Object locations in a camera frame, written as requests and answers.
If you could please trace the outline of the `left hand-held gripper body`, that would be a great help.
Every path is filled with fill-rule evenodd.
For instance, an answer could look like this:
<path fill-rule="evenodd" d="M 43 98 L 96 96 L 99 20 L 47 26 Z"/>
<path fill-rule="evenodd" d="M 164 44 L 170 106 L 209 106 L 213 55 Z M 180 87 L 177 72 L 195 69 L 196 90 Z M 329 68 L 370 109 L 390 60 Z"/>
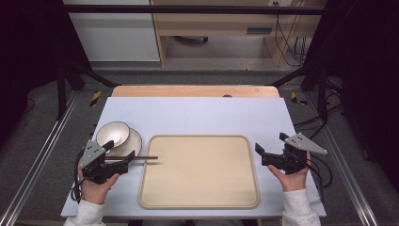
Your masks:
<path fill-rule="evenodd" d="M 128 171 L 128 165 L 123 160 L 106 163 L 102 146 L 92 140 L 89 140 L 84 148 L 79 168 L 85 179 L 96 184 L 105 183 L 115 173 L 123 174 Z"/>

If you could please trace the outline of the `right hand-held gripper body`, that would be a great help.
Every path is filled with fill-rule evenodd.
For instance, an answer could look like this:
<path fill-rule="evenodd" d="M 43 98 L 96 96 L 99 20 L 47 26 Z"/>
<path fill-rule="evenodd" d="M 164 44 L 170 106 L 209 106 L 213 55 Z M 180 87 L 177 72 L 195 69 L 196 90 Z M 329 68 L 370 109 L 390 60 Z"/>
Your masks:
<path fill-rule="evenodd" d="M 286 174 L 292 174 L 307 167 L 307 152 L 327 154 L 326 149 L 301 133 L 290 136 L 283 142 L 284 147 L 281 154 L 265 152 L 265 156 L 261 157 L 263 166 L 272 165 Z"/>

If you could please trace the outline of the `dark wooden chopsticks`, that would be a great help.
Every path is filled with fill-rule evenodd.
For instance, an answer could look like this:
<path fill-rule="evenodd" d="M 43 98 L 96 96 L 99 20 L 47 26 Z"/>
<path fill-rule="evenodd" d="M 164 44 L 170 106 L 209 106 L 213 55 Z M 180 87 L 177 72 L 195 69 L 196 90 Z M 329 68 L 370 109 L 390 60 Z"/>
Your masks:
<path fill-rule="evenodd" d="M 106 156 L 105 160 L 123 160 L 126 156 Z M 134 160 L 154 160 L 158 156 L 136 156 Z"/>

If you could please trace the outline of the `person's right hand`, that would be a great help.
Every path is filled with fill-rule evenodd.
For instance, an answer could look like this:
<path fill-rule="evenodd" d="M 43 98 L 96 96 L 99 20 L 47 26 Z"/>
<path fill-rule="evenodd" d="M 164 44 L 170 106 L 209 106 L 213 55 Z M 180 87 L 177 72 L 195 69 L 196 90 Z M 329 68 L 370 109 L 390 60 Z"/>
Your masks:
<path fill-rule="evenodd" d="M 267 168 L 279 180 L 283 192 L 291 192 L 306 188 L 306 180 L 309 171 L 308 167 L 289 175 L 282 173 L 272 165 L 268 165 Z"/>

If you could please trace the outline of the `person's left hand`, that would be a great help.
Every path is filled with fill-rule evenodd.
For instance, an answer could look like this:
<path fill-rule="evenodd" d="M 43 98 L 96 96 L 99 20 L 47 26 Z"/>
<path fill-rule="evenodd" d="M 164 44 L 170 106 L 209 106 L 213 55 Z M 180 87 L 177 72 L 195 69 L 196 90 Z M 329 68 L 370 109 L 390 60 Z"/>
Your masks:
<path fill-rule="evenodd" d="M 115 173 L 103 184 L 96 184 L 84 179 L 80 184 L 83 200 L 95 204 L 104 204 L 108 191 L 118 181 L 119 177 L 120 175 Z"/>

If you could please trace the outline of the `white bowl with dark rim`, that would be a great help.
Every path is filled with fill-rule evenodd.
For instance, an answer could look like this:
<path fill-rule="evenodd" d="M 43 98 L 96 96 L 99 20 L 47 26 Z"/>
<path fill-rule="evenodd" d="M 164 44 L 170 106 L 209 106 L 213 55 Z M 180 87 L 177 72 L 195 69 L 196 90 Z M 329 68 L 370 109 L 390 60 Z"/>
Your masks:
<path fill-rule="evenodd" d="M 103 146 L 108 141 L 114 142 L 114 147 L 117 148 L 123 145 L 130 136 L 130 127 L 122 121 L 111 121 L 102 126 L 97 135 L 96 141 Z"/>

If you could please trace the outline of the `white plate with dark rim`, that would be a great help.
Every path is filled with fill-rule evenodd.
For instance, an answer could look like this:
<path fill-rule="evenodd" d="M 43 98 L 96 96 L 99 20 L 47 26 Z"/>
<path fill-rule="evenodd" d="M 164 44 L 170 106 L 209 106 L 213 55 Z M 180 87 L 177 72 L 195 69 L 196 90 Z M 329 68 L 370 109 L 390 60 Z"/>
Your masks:
<path fill-rule="evenodd" d="M 142 150 L 142 138 L 140 134 L 133 128 L 130 129 L 130 134 L 127 140 L 117 148 L 113 148 L 106 156 L 106 160 L 122 160 L 130 153 L 135 153 L 139 156 Z"/>

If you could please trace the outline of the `yellow and black tape strip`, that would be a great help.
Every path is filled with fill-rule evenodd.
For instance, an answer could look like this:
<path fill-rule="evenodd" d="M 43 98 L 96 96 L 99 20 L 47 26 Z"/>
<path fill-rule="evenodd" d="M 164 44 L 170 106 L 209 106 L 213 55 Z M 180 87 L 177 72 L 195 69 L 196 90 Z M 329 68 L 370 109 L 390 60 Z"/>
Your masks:
<path fill-rule="evenodd" d="M 297 98 L 295 92 L 291 92 L 291 101 L 292 101 L 292 103 L 294 103 L 294 104 L 308 105 L 308 102 L 307 102 L 307 101 L 299 100 L 299 99 Z"/>
<path fill-rule="evenodd" d="M 101 94 L 102 94 L 101 91 L 96 91 L 96 92 L 93 94 L 93 97 L 92 97 L 92 99 L 91 99 L 91 101 L 90 101 L 89 106 L 95 106 L 95 105 L 97 104 L 98 100 L 100 99 Z"/>

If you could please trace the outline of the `beige rectangular tray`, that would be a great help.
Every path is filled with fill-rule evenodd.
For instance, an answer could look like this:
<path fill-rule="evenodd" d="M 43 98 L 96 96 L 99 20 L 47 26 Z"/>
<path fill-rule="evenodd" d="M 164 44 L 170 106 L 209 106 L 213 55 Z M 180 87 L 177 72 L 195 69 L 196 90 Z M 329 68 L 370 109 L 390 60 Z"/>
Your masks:
<path fill-rule="evenodd" d="M 145 208 L 251 208 L 259 202 L 245 137 L 155 136 L 148 155 L 139 195 Z"/>

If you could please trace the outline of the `black curtain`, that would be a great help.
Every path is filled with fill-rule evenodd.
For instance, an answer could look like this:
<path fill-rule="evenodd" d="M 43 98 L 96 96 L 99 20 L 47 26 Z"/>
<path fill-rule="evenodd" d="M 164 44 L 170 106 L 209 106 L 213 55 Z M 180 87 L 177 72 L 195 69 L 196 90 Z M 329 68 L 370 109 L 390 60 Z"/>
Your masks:
<path fill-rule="evenodd" d="M 343 80 L 363 145 L 399 189 L 399 0 L 327 0 L 308 59 Z"/>
<path fill-rule="evenodd" d="M 90 67 L 63 0 L 0 0 L 0 145 L 27 107 L 28 93 L 57 80 L 61 70 L 74 89 Z"/>

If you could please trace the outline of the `white cabinet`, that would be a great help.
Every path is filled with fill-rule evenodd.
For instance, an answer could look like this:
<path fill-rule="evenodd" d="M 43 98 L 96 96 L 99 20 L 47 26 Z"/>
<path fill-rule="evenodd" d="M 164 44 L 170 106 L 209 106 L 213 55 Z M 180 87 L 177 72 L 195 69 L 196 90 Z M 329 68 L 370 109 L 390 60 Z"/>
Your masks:
<path fill-rule="evenodd" d="M 88 60 L 158 61 L 150 13 L 70 13 Z"/>

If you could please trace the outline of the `light wooden desk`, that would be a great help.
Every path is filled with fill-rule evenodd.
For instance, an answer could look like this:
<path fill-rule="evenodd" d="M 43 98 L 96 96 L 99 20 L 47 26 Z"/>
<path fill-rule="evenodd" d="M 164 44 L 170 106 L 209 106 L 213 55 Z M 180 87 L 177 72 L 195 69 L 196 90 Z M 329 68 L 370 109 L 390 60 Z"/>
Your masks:
<path fill-rule="evenodd" d="M 153 6 L 323 7 L 327 0 L 150 0 Z M 264 39 L 271 58 L 279 66 L 295 38 L 310 39 L 319 24 L 318 15 L 262 14 L 164 14 L 152 15 L 161 61 L 166 61 L 170 37 L 256 36 Z"/>

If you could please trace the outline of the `black metal frame stand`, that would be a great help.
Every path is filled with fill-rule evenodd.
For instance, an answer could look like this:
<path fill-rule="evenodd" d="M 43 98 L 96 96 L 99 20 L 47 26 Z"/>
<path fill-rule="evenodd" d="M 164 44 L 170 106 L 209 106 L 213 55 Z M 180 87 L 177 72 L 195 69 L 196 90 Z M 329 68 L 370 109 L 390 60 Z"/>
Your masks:
<path fill-rule="evenodd" d="M 92 69 L 83 67 L 76 62 L 64 61 L 60 63 L 56 70 L 58 98 L 57 118 L 59 120 L 66 114 L 67 111 L 66 83 L 69 83 L 73 90 L 82 90 L 85 87 L 85 82 L 81 78 L 82 74 L 89 76 L 106 87 L 115 88 L 118 86 L 117 83 L 100 76 Z"/>
<path fill-rule="evenodd" d="M 317 94 L 317 113 L 321 117 L 323 122 L 327 122 L 327 71 L 326 69 L 316 63 L 308 63 L 299 69 L 289 73 L 281 79 L 271 83 L 272 87 L 279 88 L 287 82 L 297 78 L 300 75 L 304 75 L 300 87 L 303 91 L 310 91 L 315 86 L 318 87 Z"/>

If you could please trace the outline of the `aluminium floor rail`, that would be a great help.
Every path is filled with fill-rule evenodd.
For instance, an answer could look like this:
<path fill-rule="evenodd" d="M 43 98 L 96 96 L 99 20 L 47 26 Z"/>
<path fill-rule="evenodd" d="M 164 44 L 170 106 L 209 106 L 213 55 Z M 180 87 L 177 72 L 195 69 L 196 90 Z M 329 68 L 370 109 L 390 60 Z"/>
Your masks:
<path fill-rule="evenodd" d="M 338 171 L 339 177 L 341 178 L 346 193 L 352 202 L 352 206 L 356 211 L 361 224 L 363 226 L 378 226 L 377 219 L 371 206 L 367 202 L 355 175 L 349 168 L 336 139 L 327 125 L 328 122 L 331 122 L 329 117 L 341 111 L 342 107 L 340 104 L 330 104 L 327 106 L 327 120 L 321 121 L 321 124 L 324 123 L 325 125 L 321 129 L 320 134 L 323 136 L 323 139 L 327 144 L 328 154 L 334 161 L 335 168 Z"/>
<path fill-rule="evenodd" d="M 0 226 L 13 226 L 18 216 L 20 215 L 30 193 L 33 190 L 36 182 L 38 181 L 40 174 L 51 155 L 56 142 L 58 141 L 68 119 L 75 107 L 76 101 L 80 96 L 79 91 L 72 91 L 71 96 L 67 102 L 66 110 L 59 119 L 56 120 L 50 134 L 47 136 L 45 142 L 41 146 L 41 149 L 31 165 L 28 173 L 24 177 L 22 184 L 20 185 L 17 193 L 15 194 L 10 205 L 0 217 Z"/>

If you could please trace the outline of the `black horizontal frame bar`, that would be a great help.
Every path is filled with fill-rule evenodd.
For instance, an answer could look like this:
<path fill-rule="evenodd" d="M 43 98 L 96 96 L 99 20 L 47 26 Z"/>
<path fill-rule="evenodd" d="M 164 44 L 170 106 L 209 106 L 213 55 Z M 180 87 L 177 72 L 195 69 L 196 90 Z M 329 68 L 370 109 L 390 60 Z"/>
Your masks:
<path fill-rule="evenodd" d="M 181 14 L 278 14 L 323 15 L 319 7 L 239 7 L 239 6 L 143 6 L 143 5 L 65 5 L 62 9 L 73 13 L 181 13 Z"/>

